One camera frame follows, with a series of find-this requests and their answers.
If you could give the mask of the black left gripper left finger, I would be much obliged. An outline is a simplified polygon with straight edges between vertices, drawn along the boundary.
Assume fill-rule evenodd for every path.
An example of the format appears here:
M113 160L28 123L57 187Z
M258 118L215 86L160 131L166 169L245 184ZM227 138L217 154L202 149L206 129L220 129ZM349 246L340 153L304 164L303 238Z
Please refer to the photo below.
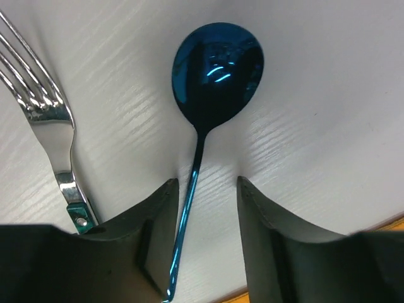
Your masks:
M1 226L2 302L160 302L172 262L179 181L83 235Z

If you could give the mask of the blue metallic spoon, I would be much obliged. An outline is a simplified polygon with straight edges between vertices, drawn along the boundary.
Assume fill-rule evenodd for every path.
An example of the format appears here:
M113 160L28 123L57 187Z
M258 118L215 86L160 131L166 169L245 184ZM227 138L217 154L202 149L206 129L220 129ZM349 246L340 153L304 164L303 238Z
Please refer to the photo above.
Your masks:
M233 23L215 22L191 32L179 46L172 67L172 90L197 140L169 270L166 302L172 302L205 139L235 117L252 99L264 70L257 38Z

